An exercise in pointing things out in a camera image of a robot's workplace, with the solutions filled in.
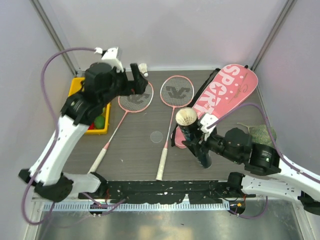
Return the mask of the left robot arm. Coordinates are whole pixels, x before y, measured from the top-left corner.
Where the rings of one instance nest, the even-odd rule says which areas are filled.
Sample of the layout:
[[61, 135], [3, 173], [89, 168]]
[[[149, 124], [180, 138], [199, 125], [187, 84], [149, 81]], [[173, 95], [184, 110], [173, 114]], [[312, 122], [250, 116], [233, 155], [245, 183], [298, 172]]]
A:
[[79, 139], [107, 104], [119, 96], [145, 92], [148, 81], [136, 63], [130, 68], [133, 80], [128, 80], [125, 71], [103, 62], [93, 63], [85, 71], [82, 88], [66, 99], [60, 111], [48, 149], [32, 167], [18, 174], [39, 196], [58, 203], [72, 194], [90, 193], [96, 199], [106, 195], [107, 181], [97, 172], [70, 174], [63, 168]]

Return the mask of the white shuttlecock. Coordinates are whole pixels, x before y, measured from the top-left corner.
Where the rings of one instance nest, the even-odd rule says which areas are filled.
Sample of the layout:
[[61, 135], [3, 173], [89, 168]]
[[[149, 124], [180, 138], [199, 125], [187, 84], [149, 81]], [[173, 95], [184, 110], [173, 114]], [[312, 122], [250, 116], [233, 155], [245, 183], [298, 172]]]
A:
[[190, 107], [181, 108], [175, 115], [175, 121], [180, 126], [189, 126], [197, 120], [197, 113]]
[[148, 77], [149, 73], [148, 73], [148, 66], [146, 63], [140, 63], [138, 65], [138, 69], [140, 71], [140, 73], [144, 76], [144, 77]]

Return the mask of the clear tube lid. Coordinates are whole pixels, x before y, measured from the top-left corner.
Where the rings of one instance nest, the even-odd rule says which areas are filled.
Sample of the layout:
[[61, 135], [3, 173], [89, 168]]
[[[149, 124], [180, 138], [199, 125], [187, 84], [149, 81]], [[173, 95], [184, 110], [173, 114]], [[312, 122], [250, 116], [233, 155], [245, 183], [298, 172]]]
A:
[[163, 134], [160, 131], [154, 131], [150, 134], [150, 140], [157, 144], [163, 140]]

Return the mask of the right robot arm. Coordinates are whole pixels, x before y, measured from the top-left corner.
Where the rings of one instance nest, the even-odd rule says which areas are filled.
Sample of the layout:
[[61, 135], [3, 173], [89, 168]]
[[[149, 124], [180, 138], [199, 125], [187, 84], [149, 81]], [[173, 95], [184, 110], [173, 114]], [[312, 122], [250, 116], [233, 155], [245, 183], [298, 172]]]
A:
[[232, 197], [240, 194], [262, 194], [288, 201], [299, 201], [305, 211], [320, 214], [320, 176], [291, 161], [274, 146], [254, 141], [253, 136], [239, 128], [232, 128], [225, 136], [214, 129], [197, 127], [186, 141], [188, 149], [207, 167], [209, 152], [244, 165], [257, 178], [230, 173], [226, 185]]

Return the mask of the black shuttlecock tube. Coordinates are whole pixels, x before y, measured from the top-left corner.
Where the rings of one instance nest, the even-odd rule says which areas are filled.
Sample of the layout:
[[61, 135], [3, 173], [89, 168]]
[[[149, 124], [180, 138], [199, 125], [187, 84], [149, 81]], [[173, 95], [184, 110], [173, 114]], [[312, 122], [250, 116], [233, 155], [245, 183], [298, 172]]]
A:
[[191, 151], [203, 168], [208, 169], [212, 165], [209, 151], [202, 146], [203, 132], [200, 130], [198, 115], [193, 108], [181, 108], [176, 116], [176, 123], [182, 132], [182, 143]]

